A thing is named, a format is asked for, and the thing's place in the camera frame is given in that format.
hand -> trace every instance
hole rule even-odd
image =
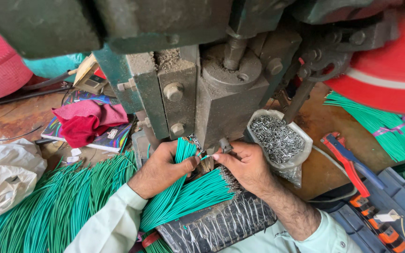
[[[280,184],[270,172],[262,148],[256,143],[233,141],[233,150],[221,153],[218,150],[212,155],[213,159],[226,166],[232,175],[257,197],[264,199],[273,194]]]
[[[176,148],[177,141],[161,143],[127,185],[140,197],[148,199],[163,192],[183,175],[193,171],[200,158],[192,156],[179,164],[174,164]]]

hairy forearm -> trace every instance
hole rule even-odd
[[[281,184],[274,185],[270,191],[259,197],[273,209],[287,232],[295,240],[307,239],[317,230],[321,222],[318,210]]]

red tape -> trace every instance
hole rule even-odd
[[[152,234],[148,235],[143,241],[142,245],[144,248],[148,247],[151,245],[153,242],[157,241],[157,239],[160,238],[159,233],[157,231],[154,231]]]

work surface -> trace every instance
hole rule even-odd
[[[329,132],[339,131],[346,138],[346,147],[374,172],[381,171],[395,164],[387,153],[380,147],[376,139],[364,129],[349,113],[341,107],[322,105],[329,88],[322,83],[316,84],[311,92],[311,98],[302,106],[295,118],[295,123],[301,127],[314,141],[313,145],[321,148],[329,155],[332,153],[320,142]],[[40,134],[48,125],[53,114],[51,108],[60,106],[63,94],[51,94],[35,97],[0,106],[0,139],[22,135],[32,129],[43,127],[24,136],[29,141],[40,139]],[[270,109],[279,109],[275,101]],[[54,167],[58,159],[64,155],[70,156],[70,147],[65,144],[57,150],[61,142],[48,144],[42,148],[44,158],[48,159],[48,167]],[[110,154],[102,154],[103,150],[83,147],[82,157],[94,164],[108,158]],[[349,179],[322,154],[313,150],[309,158],[302,164],[302,188],[295,189],[289,182],[284,184],[303,199],[314,198],[324,192],[349,182]]]

white plug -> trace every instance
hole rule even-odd
[[[384,210],[379,211],[374,215],[376,220],[380,220],[382,222],[392,222],[396,221],[397,219],[401,218],[395,210]]]

